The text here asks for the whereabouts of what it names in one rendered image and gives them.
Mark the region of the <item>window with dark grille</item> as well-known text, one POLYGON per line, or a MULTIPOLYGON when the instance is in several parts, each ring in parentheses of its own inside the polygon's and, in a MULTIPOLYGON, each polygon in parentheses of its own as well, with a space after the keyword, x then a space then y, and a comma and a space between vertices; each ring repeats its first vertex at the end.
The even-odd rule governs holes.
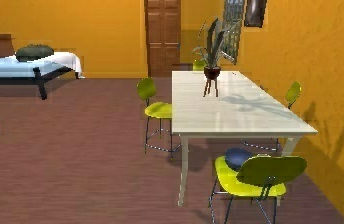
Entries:
POLYGON ((225 30, 221 46, 222 55, 236 64, 243 23, 245 0, 224 0, 222 28, 225 30))

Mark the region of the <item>dark green pillow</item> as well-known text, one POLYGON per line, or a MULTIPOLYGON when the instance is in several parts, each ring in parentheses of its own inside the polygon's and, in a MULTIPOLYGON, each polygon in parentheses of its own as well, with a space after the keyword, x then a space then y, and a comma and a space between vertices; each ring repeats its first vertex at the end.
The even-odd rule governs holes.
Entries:
POLYGON ((34 61, 54 54, 54 50, 48 45, 29 44, 18 49, 15 53, 19 62, 34 61))

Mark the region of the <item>dark framed wall picture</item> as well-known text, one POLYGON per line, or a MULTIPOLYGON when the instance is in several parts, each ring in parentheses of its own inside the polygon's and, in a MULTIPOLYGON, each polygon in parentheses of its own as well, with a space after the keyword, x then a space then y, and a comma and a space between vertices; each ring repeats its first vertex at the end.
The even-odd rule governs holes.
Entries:
POLYGON ((245 27, 263 27, 266 4, 267 0, 247 0, 245 27))

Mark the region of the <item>bed with pale blue sheet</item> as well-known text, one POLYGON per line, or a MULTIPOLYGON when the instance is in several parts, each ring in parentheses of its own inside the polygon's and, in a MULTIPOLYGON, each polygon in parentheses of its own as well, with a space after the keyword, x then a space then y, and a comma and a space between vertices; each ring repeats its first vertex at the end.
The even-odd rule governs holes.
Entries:
POLYGON ((36 85, 43 100, 47 99, 45 84, 73 71, 83 79, 81 61, 71 52, 55 52, 38 60, 19 62, 15 55, 0 58, 0 85, 36 85))

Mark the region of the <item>brown panelled room door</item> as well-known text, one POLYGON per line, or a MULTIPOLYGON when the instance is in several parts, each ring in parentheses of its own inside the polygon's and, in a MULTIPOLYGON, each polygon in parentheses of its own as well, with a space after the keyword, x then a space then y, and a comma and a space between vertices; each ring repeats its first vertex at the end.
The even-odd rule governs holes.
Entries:
POLYGON ((180 64, 181 0, 144 0, 148 73, 170 77, 180 64))

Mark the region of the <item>white dining table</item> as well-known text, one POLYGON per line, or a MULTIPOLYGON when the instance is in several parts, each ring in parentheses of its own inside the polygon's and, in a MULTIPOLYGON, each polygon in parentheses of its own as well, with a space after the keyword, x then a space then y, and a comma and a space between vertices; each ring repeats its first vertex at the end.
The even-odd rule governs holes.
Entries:
POLYGON ((238 71, 219 75, 219 95, 204 94, 204 74, 172 73, 172 132, 182 144, 178 204, 184 203, 190 139, 284 138, 282 154, 290 155, 298 141, 317 131, 238 71))

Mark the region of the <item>potted green house plant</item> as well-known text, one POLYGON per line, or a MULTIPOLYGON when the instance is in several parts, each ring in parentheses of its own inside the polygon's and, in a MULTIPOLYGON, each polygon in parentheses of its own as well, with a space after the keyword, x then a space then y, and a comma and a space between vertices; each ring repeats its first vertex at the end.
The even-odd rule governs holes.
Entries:
POLYGON ((207 29, 206 44, 197 46, 192 50, 194 54, 200 56, 199 60, 205 62, 203 70, 205 76, 204 97, 210 94, 211 88, 215 89, 215 96, 219 96, 218 77, 221 72, 219 60, 223 57, 221 46, 224 34, 222 21, 216 18, 207 29))

